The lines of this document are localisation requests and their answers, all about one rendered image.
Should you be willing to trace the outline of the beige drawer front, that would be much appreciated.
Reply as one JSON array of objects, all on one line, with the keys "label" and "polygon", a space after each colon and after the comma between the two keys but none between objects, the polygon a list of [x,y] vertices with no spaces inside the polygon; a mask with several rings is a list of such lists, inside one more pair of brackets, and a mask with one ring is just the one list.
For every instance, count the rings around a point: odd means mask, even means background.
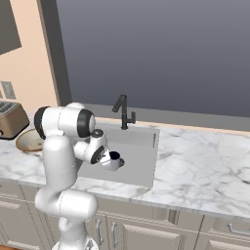
[{"label": "beige drawer front", "polygon": [[250,232],[250,222],[242,222],[225,218],[204,216],[201,224],[201,232],[215,234],[219,236],[227,236],[236,239],[250,240],[249,236],[243,236],[231,233],[227,224],[231,223],[233,229]]},{"label": "beige drawer front", "polygon": [[0,196],[24,200],[20,186],[8,182],[0,183]]}]

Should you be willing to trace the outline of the bronze toaster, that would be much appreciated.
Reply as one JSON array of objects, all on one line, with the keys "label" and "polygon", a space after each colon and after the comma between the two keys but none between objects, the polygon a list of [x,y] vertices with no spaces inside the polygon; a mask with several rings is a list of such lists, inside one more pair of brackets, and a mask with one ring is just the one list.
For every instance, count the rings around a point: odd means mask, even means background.
[{"label": "bronze toaster", "polygon": [[29,125],[22,105],[0,101],[0,139],[12,140]]}]

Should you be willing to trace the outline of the dark grey wall cabinet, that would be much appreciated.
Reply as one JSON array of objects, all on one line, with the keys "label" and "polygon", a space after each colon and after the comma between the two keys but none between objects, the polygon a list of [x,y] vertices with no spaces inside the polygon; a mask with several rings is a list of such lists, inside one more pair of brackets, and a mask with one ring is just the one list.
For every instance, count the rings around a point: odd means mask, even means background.
[{"label": "dark grey wall cabinet", "polygon": [[16,50],[21,41],[10,0],[0,0],[0,55]]}]

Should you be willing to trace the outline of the black sink tap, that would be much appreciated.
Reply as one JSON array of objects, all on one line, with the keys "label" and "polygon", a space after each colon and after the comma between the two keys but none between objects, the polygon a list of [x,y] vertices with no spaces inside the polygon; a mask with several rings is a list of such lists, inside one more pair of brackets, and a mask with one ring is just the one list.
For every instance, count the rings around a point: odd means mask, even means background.
[{"label": "black sink tap", "polygon": [[135,111],[131,112],[131,117],[128,117],[127,115],[127,96],[126,95],[120,95],[115,105],[112,108],[113,112],[117,112],[118,110],[121,110],[121,122],[122,122],[121,129],[122,130],[127,130],[129,123],[132,123],[132,124],[136,123]]}]

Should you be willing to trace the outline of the beige cupboard door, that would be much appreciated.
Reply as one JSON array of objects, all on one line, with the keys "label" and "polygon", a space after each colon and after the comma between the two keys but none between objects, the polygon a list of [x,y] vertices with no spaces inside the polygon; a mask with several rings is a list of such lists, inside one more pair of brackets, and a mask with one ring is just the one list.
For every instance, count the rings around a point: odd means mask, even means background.
[{"label": "beige cupboard door", "polygon": [[[106,217],[110,250],[193,250],[197,232],[123,217]],[[111,223],[116,223],[115,249],[111,245]]]},{"label": "beige cupboard door", "polygon": [[[96,219],[101,219],[101,232],[104,238],[104,243],[100,246],[98,244],[97,235],[96,235]],[[104,214],[97,214],[93,219],[86,222],[86,228],[89,235],[95,240],[97,243],[99,250],[109,250],[109,240],[108,240],[108,233],[106,227],[106,216]]]},{"label": "beige cupboard door", "polygon": [[43,243],[23,201],[0,198],[0,229],[9,246],[21,250],[43,250]]}]

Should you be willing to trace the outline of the large grey window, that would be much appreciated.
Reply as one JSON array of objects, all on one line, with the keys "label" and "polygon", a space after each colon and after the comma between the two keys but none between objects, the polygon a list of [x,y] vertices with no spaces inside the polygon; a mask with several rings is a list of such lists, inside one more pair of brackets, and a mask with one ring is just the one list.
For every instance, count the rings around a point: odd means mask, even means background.
[{"label": "large grey window", "polygon": [[250,0],[37,0],[60,104],[250,131]]}]

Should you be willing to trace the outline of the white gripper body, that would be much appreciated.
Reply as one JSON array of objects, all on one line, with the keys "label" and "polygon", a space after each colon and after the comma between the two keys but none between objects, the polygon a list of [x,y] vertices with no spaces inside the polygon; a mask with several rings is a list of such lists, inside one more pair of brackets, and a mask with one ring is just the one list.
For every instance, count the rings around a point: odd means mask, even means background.
[{"label": "white gripper body", "polygon": [[123,158],[119,159],[110,159],[107,162],[103,163],[103,167],[108,171],[117,171],[124,165],[125,161]]}]

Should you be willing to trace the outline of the brown and white bowl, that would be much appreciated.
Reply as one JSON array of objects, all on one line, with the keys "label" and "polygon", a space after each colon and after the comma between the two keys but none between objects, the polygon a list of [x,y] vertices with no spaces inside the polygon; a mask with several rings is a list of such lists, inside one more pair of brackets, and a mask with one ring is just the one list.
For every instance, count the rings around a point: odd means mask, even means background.
[{"label": "brown and white bowl", "polygon": [[35,129],[21,133],[16,140],[16,148],[22,152],[36,152],[43,149],[44,140]]}]

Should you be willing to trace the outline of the grey sink basin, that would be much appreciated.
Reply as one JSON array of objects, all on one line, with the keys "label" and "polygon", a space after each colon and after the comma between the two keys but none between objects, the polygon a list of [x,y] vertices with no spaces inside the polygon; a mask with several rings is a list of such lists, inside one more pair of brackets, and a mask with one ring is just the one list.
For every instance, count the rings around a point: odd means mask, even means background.
[{"label": "grey sink basin", "polygon": [[78,176],[151,188],[159,130],[138,124],[129,124],[127,130],[122,130],[119,123],[102,121],[98,121],[96,127],[105,132],[109,150],[120,154],[122,166],[117,170],[108,170],[101,163],[84,163]]}]

